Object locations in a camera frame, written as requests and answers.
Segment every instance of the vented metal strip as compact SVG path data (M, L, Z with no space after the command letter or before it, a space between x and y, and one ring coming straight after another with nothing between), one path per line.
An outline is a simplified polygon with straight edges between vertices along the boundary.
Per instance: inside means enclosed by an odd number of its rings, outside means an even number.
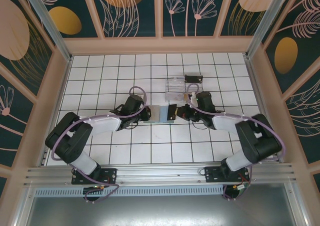
M112 188L88 196L105 196ZM222 194L222 185L120 187L111 196L183 196ZM83 197L83 188L37 188L34 197Z

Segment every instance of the white grid floor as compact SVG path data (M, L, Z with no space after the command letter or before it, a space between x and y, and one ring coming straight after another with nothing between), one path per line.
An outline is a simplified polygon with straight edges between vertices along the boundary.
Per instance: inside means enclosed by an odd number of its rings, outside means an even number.
M147 104L167 105L165 78L191 73L203 75L203 90L211 92L217 110L259 112L241 53L75 56L57 122L69 111L105 114L125 103L132 86L144 88ZM221 161L241 148L236 135L195 126L179 118L174 124L139 123L91 137L84 150L99 164L136 164ZM50 154L45 165L65 165Z

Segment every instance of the gray metal floor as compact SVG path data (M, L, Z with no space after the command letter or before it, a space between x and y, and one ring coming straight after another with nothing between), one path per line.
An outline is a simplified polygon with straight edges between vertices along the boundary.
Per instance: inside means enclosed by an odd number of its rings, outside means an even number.
M295 225L284 187L252 185L237 201L221 195L111 197L99 204L82 198L36 198L29 226L234 226Z

